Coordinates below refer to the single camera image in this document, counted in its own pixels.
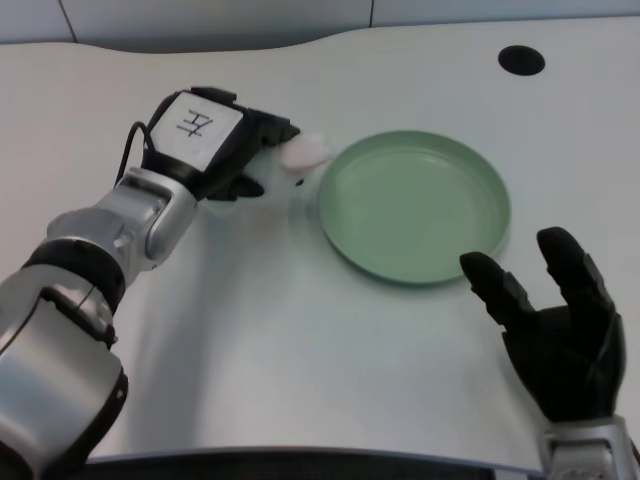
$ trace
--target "black circle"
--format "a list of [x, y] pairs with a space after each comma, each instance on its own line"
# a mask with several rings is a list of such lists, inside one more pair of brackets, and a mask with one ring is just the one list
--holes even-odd
[[544, 57], [533, 48], [523, 45], [512, 45], [503, 49], [498, 55], [498, 63], [507, 72], [529, 77], [544, 69]]

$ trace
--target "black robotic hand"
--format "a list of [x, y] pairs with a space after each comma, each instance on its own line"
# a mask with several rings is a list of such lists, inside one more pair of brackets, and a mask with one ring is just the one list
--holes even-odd
[[538, 232], [547, 271], [566, 306], [536, 311], [515, 277], [482, 253], [460, 257], [471, 290], [502, 325], [513, 366], [552, 422], [613, 415], [625, 366], [622, 321], [602, 276], [559, 227]]

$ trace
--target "black wire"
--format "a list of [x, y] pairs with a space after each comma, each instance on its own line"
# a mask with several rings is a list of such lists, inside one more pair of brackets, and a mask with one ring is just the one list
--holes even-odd
[[116, 175], [116, 183], [122, 179], [124, 175], [124, 171], [127, 168], [127, 161], [129, 160], [129, 152], [131, 151], [131, 144], [133, 143], [133, 139], [136, 136], [136, 132], [138, 129], [142, 130], [142, 134], [144, 135], [144, 141], [147, 144], [147, 148], [151, 151], [155, 150], [153, 145], [153, 140], [151, 139], [151, 134], [147, 129], [147, 126], [142, 122], [136, 122], [131, 125], [131, 130], [129, 130], [129, 135], [127, 135], [127, 143], [124, 145], [124, 152], [122, 152], [122, 160], [120, 160], [120, 168], [118, 168], [118, 175]]
[[633, 456], [636, 459], [636, 462], [640, 465], [640, 453], [638, 453], [638, 449], [636, 448], [636, 444], [633, 443], [633, 440], [631, 440], [631, 449], [633, 450]]

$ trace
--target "robotic hand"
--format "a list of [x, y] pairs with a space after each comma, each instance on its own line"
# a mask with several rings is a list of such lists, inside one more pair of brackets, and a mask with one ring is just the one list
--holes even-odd
[[553, 422], [545, 463], [552, 479], [638, 478], [624, 421], [614, 416], [625, 366], [620, 315], [591, 257], [561, 228], [538, 233], [566, 306], [535, 311], [527, 293], [482, 253], [460, 257], [471, 289], [505, 328], [522, 383]]
[[[127, 396], [110, 351], [125, 290], [167, 259], [200, 200], [265, 192], [265, 168], [245, 170], [264, 147], [300, 130], [235, 100], [214, 88], [166, 98], [148, 127], [132, 127], [113, 190], [51, 222], [23, 268], [0, 285], [0, 478], [61, 477], [84, 464]], [[142, 168], [125, 173], [139, 128]]]

